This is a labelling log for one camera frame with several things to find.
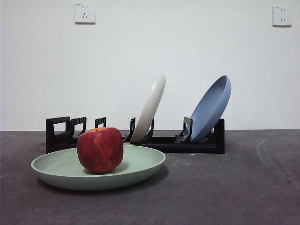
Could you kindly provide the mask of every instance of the wall outlet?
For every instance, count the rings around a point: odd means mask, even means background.
[[[74,8],[75,23],[96,23],[95,4],[78,2]]]
[[[292,25],[291,6],[273,6],[273,26],[290,27]]]

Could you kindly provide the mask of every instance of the countertop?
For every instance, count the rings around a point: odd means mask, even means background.
[[[107,191],[39,180],[43,131],[2,131],[0,150],[2,225],[300,224],[300,130],[226,130],[225,154],[169,153],[150,179]]]

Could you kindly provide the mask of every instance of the green plate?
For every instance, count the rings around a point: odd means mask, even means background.
[[[124,145],[121,164],[101,174],[88,172],[79,162],[76,148],[40,156],[31,167],[44,182],[70,190],[106,190],[141,182],[154,175],[165,161],[164,153],[141,146]]]

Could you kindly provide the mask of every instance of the dish rack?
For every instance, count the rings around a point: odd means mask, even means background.
[[[77,147],[78,136],[85,132],[86,117],[70,119],[70,117],[58,117],[46,119],[46,153]],[[66,130],[56,134],[54,125],[65,123]],[[78,135],[75,134],[75,125],[83,124],[82,131]],[[95,119],[95,128],[99,125],[106,127],[106,117]],[[150,130],[139,143],[130,143],[131,137],[135,130],[135,117],[130,120],[129,134],[122,137],[124,143],[130,145],[138,145],[157,149],[164,153],[225,153],[225,121],[219,119],[214,129],[198,143],[190,141],[193,120],[184,117],[183,129],[178,130],[175,136],[153,136],[154,119],[152,120]]]

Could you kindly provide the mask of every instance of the apple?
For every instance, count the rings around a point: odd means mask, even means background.
[[[123,159],[123,140],[114,127],[99,127],[79,135],[77,155],[81,165],[93,173],[116,168]]]

